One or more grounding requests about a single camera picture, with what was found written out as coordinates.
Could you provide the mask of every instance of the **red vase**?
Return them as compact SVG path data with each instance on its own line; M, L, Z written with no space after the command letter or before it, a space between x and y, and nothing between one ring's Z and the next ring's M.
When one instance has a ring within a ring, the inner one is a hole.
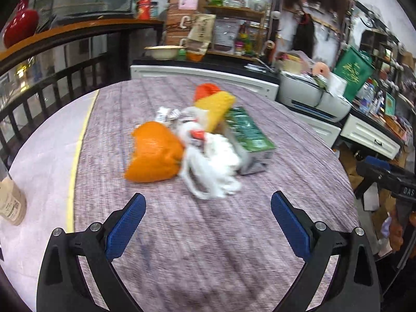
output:
M17 13L7 25L3 34L3 43L6 48L32 36L39 23L39 15L36 10L28 9L29 0L20 0L17 5Z

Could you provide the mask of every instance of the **metal screw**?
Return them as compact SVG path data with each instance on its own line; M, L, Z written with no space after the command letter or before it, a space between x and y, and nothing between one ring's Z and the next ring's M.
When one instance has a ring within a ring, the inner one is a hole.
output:
M52 234L55 237L57 237L57 236L59 236L61 234L61 232L62 232L62 229L58 227L58 228L56 228L55 230L52 231Z
M355 233L359 236L363 236L364 235L364 230L361 229L360 227L355 228Z
M101 224L100 223L92 223L89 228L90 228L91 231L98 231L99 229L101 229Z
M325 225L325 223L322 222L316 222L315 223L315 227L319 230L319 231L324 231L326 230L327 226Z

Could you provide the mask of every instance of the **purple tablecloth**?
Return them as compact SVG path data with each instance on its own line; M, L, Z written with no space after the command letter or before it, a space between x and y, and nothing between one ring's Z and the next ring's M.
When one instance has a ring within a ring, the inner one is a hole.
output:
M146 197L139 228L123 256L113 261L145 312L272 311L303 266L270 210L276 190L332 229L350 231L358 225L347 175L313 130L284 106L220 81L276 145L269 169L238 176L242 191L208 201L195 199L179 177L126 181L134 127L153 120L160 106L192 105L195 87L210 81L148 77L101 89L84 138L74 199L76 231L104 221L136 192ZM334 260L311 306L322 300ZM86 277L92 286L91 274ZM92 294L102 304L96 288Z

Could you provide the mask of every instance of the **drawer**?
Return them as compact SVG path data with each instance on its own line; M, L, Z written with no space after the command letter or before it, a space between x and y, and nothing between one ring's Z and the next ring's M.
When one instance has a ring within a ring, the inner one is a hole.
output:
M367 148L393 159L400 150L400 145L388 138L375 127L349 115L341 136L362 144Z
M341 128L338 128L323 121L319 121L301 113L296 113L294 111L292 113L301 121L308 123L312 127L312 129L319 135L319 137L323 139L323 141L329 148L333 146L336 138L340 134Z
M248 89L252 92L263 95L264 97L272 101L276 99L277 91L279 89L279 86L274 83L207 69L196 69L175 66L140 65L130 66L130 71L132 79L137 79L144 76L155 77L168 75L211 77L215 79L224 80L224 82L232 83L236 86Z

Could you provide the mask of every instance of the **green box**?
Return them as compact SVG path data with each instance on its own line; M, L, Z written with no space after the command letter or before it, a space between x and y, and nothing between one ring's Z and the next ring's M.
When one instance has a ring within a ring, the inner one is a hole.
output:
M350 47L336 64L333 73L347 81L344 97L352 102L374 67L354 48Z
M225 114L220 130L241 158L241 175L266 170L275 145L261 132L243 107L230 109Z

